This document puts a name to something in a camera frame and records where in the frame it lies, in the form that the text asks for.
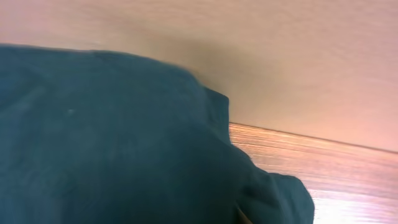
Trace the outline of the black garment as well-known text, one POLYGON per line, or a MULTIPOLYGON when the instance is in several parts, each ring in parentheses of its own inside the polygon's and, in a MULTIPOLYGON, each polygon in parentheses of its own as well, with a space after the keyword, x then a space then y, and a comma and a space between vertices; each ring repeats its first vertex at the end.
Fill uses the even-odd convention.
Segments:
POLYGON ((131 54, 1 46, 2 223, 312 223, 229 138, 229 100, 131 54))

